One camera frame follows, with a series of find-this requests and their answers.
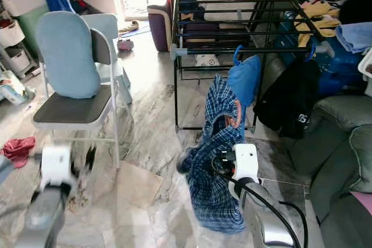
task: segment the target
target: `black jacket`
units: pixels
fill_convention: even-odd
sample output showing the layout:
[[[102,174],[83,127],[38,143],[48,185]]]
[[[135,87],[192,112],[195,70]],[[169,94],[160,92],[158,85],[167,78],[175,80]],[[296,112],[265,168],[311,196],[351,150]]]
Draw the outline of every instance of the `black jacket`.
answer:
[[[259,120],[280,136],[303,137],[317,100],[320,70],[315,60],[296,59],[253,108]]]

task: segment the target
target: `pink cloth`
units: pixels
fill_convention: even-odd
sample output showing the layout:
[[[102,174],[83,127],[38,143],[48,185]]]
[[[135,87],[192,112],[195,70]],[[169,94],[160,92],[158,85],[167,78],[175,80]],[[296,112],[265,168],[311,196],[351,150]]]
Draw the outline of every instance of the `pink cloth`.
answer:
[[[28,160],[30,149],[35,146],[35,137],[26,139],[10,139],[1,149],[1,154],[13,162],[15,168],[22,168]]]
[[[372,215],[372,194],[351,192],[351,194],[369,211]]]

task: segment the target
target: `clothes drying rack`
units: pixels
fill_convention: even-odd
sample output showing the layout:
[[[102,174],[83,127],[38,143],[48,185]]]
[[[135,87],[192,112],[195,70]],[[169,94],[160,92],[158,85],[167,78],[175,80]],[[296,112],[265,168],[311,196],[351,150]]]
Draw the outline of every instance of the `clothes drying rack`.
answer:
[[[198,13],[199,10],[185,10],[180,9],[181,5],[185,4],[199,4],[199,3],[235,3],[235,2],[252,2],[255,3],[253,9],[230,9],[230,10],[206,10],[205,13],[237,13],[239,20],[219,20],[219,21],[205,21],[205,20],[181,20],[181,14]],[[288,2],[290,8],[275,8],[275,3]],[[266,65],[267,55],[269,53],[308,53],[312,51],[312,47],[296,47],[296,48],[275,48],[270,44],[271,35],[286,35],[286,34],[312,34],[319,42],[324,38],[321,36],[317,28],[315,28],[312,21],[307,17],[302,8],[298,5],[296,0],[172,0],[173,6],[173,22],[172,22],[172,37],[171,37],[171,59],[174,64],[174,117],[176,132],[179,130],[201,130],[202,127],[179,127],[178,124],[178,72],[180,72],[181,80],[205,80],[212,78],[184,78],[183,73],[188,71],[226,71],[233,67],[231,65],[220,66],[184,66],[182,64],[182,56],[197,55],[197,54],[233,54],[238,45],[243,44],[245,47],[240,49],[239,55],[243,54],[262,54],[261,77],[257,91],[257,98],[261,94],[261,87],[263,82],[263,74]],[[302,16],[302,19],[274,19],[274,12],[294,11]],[[243,19],[243,12],[251,12],[250,19]],[[306,23],[309,31],[273,31],[271,25],[283,21]],[[243,24],[241,29],[219,29],[219,30],[193,30],[188,31],[189,24]],[[264,31],[256,31],[259,24],[267,24]],[[264,46],[259,48],[254,44],[255,40],[252,35],[264,35]],[[206,39],[213,38],[214,42],[188,42],[188,39]],[[245,127],[251,132],[255,131],[257,115],[254,114],[251,127]]]

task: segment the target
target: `plaid cloth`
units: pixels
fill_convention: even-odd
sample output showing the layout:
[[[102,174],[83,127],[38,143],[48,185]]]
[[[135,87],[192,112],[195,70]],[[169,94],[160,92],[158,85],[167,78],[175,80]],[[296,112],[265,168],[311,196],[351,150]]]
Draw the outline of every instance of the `plaid cloth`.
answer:
[[[223,78],[215,76],[205,101],[201,142],[187,149],[188,157],[183,161],[195,216],[202,226],[224,233],[238,233],[245,228],[239,203],[228,191],[227,180],[215,175],[211,167],[212,158],[243,142],[241,126],[226,127],[223,117],[237,118],[236,98]]]

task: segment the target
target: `gray sofa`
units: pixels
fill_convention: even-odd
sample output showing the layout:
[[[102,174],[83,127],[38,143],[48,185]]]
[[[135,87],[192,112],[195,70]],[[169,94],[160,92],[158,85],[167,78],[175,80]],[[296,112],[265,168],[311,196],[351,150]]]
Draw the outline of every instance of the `gray sofa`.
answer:
[[[305,137],[285,142],[296,171],[312,176],[310,198],[325,247],[372,247],[372,216],[350,194],[372,193],[372,98],[319,101]]]

